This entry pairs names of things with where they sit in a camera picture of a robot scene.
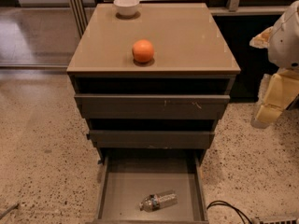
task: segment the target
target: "closed drawer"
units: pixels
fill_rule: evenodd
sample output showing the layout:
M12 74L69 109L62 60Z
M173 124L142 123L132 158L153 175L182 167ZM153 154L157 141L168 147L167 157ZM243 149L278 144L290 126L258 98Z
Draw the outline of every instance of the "closed drawer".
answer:
M92 224L208 224L200 173L193 150L111 149ZM177 204L153 213L139 210L143 198L170 189Z
M208 149L214 132L90 131L97 147Z
M76 94L85 119L221 119L228 95Z

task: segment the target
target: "transparent bottle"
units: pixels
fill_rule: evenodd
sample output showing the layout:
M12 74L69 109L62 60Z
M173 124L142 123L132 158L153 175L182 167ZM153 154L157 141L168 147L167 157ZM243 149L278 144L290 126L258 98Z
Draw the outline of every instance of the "transparent bottle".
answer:
M178 203L177 194L173 190L151 194L140 204L140 211L152 212Z

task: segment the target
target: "white bowl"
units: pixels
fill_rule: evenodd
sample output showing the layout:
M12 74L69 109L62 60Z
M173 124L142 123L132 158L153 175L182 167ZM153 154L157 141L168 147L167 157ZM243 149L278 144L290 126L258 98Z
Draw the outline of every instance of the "white bowl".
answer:
M139 0L114 0L117 12L123 17L133 17L138 9Z

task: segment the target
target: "black cable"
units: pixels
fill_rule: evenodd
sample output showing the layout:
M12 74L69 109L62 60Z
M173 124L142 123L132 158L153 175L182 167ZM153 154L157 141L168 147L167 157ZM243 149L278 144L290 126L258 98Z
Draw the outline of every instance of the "black cable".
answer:
M216 205L228 206L228 207L234 209L237 212L237 214L240 216L240 218L242 219L242 221L243 221L244 224L246 224L244 218L249 222L249 224L252 224L251 220L241 210L239 210L238 208L234 207L233 205L231 205L231 204L229 204L229 203L227 203L225 201L222 201L222 200L217 200L217 201L214 201L214 202L210 203L207 206L206 210L208 210L208 208L210 208L212 206L216 206Z

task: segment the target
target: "speckled floor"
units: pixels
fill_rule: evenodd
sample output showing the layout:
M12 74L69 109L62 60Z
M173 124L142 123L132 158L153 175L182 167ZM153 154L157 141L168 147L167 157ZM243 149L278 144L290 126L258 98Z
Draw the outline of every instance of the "speckled floor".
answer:
M0 70L0 223L84 223L97 207L101 165L66 74ZM299 111L253 129L253 104L229 104L202 166L206 203L249 217L299 216ZM211 224L241 223L227 207Z

